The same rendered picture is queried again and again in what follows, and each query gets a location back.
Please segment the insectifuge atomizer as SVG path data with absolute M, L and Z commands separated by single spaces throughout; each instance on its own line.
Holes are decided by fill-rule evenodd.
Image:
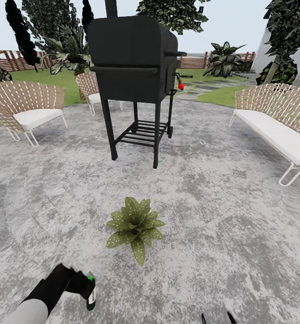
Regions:
M 92 291 L 90 297 L 86 300 L 86 306 L 88 310 L 92 310 L 96 304 L 96 289 Z

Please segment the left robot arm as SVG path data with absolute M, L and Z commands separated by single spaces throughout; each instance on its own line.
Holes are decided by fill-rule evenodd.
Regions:
M 65 263 L 57 264 L 2 324 L 45 324 L 64 292 L 80 294 L 84 300 L 90 297 L 96 287 L 90 280 L 91 275 L 97 281 L 103 281 L 103 274 L 92 263 L 78 272 Z

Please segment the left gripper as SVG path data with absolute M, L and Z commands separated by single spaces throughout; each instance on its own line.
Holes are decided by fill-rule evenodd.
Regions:
M 70 291 L 70 293 L 80 294 L 84 300 L 87 300 L 96 285 L 89 279 L 87 275 L 81 273 L 81 271 L 78 271 L 78 274 L 80 275 L 79 282 L 76 288 Z

